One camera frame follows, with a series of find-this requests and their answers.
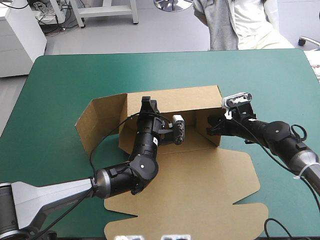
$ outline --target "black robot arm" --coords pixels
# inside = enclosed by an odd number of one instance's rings
[[[36,239],[48,214],[80,203],[84,198],[107,199],[124,192],[140,193],[157,175],[158,146],[175,143],[185,137],[185,123],[174,115],[166,124],[157,101],[142,98],[137,133],[128,162],[101,168],[96,178],[36,187],[18,182],[0,183],[0,240]]]
[[[245,92],[223,98],[222,107],[226,113],[219,119],[208,118],[212,127],[207,128],[207,134],[237,136],[245,139],[246,144],[260,144],[270,149],[298,178],[305,177],[320,195],[319,157],[304,143],[307,132],[299,125],[290,127],[283,121],[267,123],[257,120],[251,100],[251,94]],[[295,127],[303,131],[303,137]]]

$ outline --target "open cardboard box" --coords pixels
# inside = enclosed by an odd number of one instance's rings
[[[140,111],[143,96],[157,100],[169,119],[182,115],[182,145],[161,145],[159,173],[138,195],[123,193],[105,200],[108,210],[138,217],[107,224],[108,240],[118,235],[143,235],[160,240],[162,235],[190,234],[193,240],[250,240],[263,231],[268,209],[262,203],[234,204],[257,192],[260,184],[250,159],[243,152],[218,148],[219,136],[208,136],[208,116],[220,117],[218,86],[122,93],[92,100],[76,123],[88,154],[120,122]],[[119,147],[131,153],[137,119],[118,131]]]

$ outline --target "green table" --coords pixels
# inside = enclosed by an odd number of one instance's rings
[[[252,93],[252,106],[260,120],[304,126],[306,143],[320,153],[320,86],[301,50],[52,55],[35,62],[0,138],[0,182],[41,186],[91,176],[88,156],[74,127],[91,99],[206,85],[219,85],[224,96]],[[100,146],[94,159],[97,168],[127,159],[117,144],[118,137],[112,136]],[[269,216],[283,222],[294,236],[320,235],[319,212],[301,181],[255,144],[223,137],[221,147],[249,153],[259,177],[260,191],[240,204],[266,204]],[[51,215],[45,224],[59,214]],[[106,223],[122,217],[106,211],[103,200],[92,198],[53,230],[60,237],[102,237]],[[285,235],[273,223],[269,229],[272,236]]]

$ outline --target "gray floor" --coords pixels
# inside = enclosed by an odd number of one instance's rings
[[[98,5],[100,0],[87,1]],[[117,5],[128,0],[114,0]],[[74,28],[48,37],[46,55],[206,51],[208,29],[193,10],[157,10],[152,0],[137,0],[139,24],[130,16],[89,18]],[[320,40],[320,0],[279,0],[280,32],[296,47],[300,35]],[[303,49],[310,50],[307,44]],[[27,76],[0,78],[0,135]]]

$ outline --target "gray hoodie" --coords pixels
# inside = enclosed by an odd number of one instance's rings
[[[238,49],[233,0],[194,0],[193,8],[194,15],[209,28],[211,50]],[[277,0],[267,0],[264,11],[266,19],[279,30]]]

